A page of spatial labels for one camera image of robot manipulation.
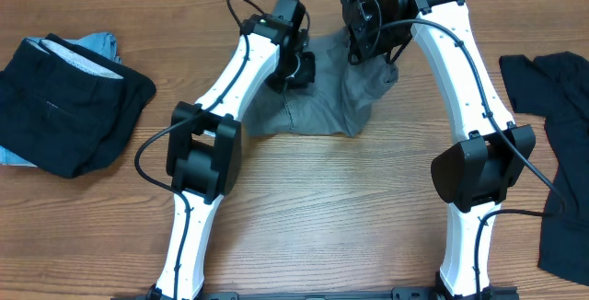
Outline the grey shorts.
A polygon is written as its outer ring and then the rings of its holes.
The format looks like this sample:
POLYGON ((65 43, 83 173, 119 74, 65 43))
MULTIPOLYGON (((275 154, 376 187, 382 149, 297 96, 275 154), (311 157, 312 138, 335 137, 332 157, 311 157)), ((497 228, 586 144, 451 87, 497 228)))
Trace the grey shorts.
POLYGON ((248 135, 277 133, 354 137, 368 123, 373 105, 398 81, 398 68, 384 55, 348 63, 350 34, 341 28, 310 40, 315 82, 278 92, 262 86, 243 117, 248 135))

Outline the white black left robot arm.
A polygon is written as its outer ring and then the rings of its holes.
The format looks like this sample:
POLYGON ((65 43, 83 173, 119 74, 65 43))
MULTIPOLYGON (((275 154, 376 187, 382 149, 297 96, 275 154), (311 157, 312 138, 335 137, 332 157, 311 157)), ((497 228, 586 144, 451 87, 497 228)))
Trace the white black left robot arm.
POLYGON ((174 219, 165 267, 153 299, 195 299, 204 282, 204 256, 213 219, 234 188, 242 160, 242 119, 257 92, 283 93, 315 80, 315 56, 299 0, 277 0, 239 26, 237 48, 213 86, 195 103, 180 102, 165 132, 174 219))

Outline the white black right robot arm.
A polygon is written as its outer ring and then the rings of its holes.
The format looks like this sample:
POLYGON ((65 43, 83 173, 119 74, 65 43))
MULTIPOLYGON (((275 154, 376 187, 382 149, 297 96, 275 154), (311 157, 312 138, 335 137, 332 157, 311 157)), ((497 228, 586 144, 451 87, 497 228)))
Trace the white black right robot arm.
POLYGON ((415 42, 430 65, 450 123, 451 146, 431 164, 447 205, 445 256, 430 290, 397 288, 397 299, 515 299, 490 282, 495 214, 535 146, 502 104, 479 54, 466 0, 340 0, 349 60, 395 62, 415 42))

